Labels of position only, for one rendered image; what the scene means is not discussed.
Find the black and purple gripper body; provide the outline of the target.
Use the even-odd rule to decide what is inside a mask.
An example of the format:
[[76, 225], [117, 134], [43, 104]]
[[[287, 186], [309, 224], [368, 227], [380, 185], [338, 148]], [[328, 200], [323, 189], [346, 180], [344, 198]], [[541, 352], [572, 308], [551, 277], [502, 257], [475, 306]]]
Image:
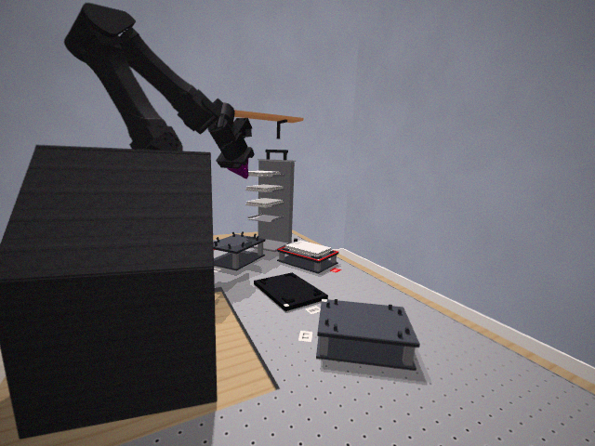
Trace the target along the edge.
[[221, 150], [221, 154], [216, 161], [220, 167], [239, 169], [242, 164], [246, 165], [248, 162], [247, 158], [253, 158], [255, 155], [251, 147], [247, 147], [245, 153], [242, 154], [235, 140], [236, 137], [234, 136], [233, 141], [229, 144], [224, 145], [224, 147], [218, 146]]

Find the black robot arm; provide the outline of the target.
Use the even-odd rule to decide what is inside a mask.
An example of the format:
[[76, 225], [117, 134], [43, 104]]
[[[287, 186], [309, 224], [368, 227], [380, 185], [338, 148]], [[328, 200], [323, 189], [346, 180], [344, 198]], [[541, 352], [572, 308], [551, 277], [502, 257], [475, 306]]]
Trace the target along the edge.
[[173, 127], [156, 112], [130, 67], [169, 101], [192, 131], [201, 135], [208, 128], [217, 145], [223, 147], [235, 136], [244, 154], [245, 138], [252, 137], [248, 118], [233, 121], [232, 105], [218, 98], [212, 103], [174, 73], [132, 28], [135, 22], [122, 10], [84, 3], [64, 39], [67, 49], [102, 82], [126, 124], [131, 149], [142, 150], [151, 141], [144, 150], [183, 151]]

